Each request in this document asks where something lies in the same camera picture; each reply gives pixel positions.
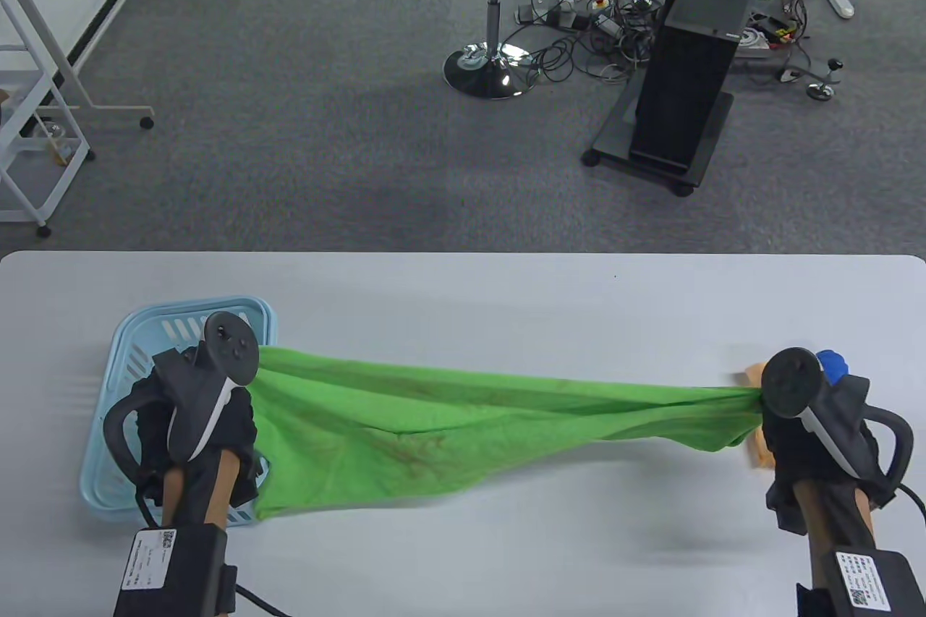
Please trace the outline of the person's left hand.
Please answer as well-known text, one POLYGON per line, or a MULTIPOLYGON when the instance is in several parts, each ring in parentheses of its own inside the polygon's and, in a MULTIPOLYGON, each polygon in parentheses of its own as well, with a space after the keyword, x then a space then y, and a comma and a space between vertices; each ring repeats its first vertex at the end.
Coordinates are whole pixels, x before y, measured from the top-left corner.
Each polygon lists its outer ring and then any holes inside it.
POLYGON ((157 506, 163 505, 163 482, 173 468, 182 469, 184 478, 198 478, 211 492, 217 475, 221 453, 228 452, 239 461, 229 507, 239 508, 258 497, 255 441, 258 429, 252 419, 252 400, 244 388, 234 388, 229 403, 222 409, 211 437, 202 451, 191 461, 171 458, 166 448, 169 423, 174 408, 164 400, 156 401, 137 412, 137 435, 141 442, 140 471, 135 487, 157 506))

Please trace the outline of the person's right hand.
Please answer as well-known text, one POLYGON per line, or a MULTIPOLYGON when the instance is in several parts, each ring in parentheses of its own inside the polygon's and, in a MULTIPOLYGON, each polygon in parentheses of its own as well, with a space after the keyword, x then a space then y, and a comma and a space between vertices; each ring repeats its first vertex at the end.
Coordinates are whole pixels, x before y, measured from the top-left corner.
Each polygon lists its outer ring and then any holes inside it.
POLYGON ((835 508, 838 503, 854 502, 857 492, 869 498, 870 507, 879 509, 896 497, 885 491, 882 482, 860 480, 847 474, 816 434, 808 432, 798 418, 777 415, 762 396, 762 432, 775 459, 774 482, 766 494, 771 511, 799 511, 798 492, 810 493, 821 506, 835 508))

